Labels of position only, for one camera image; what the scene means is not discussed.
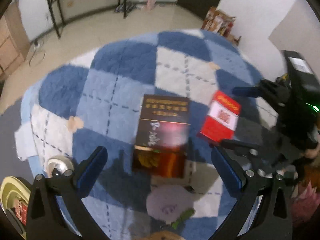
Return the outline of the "person's right hand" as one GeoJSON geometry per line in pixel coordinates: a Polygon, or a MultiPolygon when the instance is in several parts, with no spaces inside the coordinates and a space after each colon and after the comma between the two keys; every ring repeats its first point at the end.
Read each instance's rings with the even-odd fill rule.
{"type": "Polygon", "coordinates": [[[319,153],[319,148],[308,149],[304,152],[304,157],[308,159],[315,159],[317,158],[318,153],[319,153]]]}

